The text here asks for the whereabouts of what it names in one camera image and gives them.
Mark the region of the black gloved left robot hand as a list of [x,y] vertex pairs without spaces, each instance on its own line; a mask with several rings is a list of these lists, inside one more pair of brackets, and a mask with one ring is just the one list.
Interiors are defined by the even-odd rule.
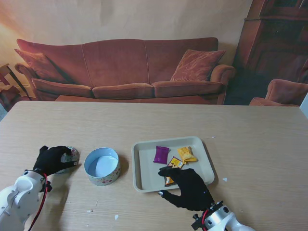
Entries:
[[64,154],[71,156],[72,151],[66,146],[56,146],[51,148],[43,146],[39,150],[39,155],[32,170],[42,176],[49,176],[78,164],[78,161],[62,162],[61,158]]

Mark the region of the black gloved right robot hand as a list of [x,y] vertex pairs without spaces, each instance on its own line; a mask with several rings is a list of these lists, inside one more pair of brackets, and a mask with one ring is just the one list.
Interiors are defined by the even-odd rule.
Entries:
[[180,195],[172,194],[167,190],[159,191],[162,198],[176,207],[186,208],[190,211],[205,211],[215,203],[203,179],[192,168],[182,170],[163,167],[158,175],[170,177],[178,184]]

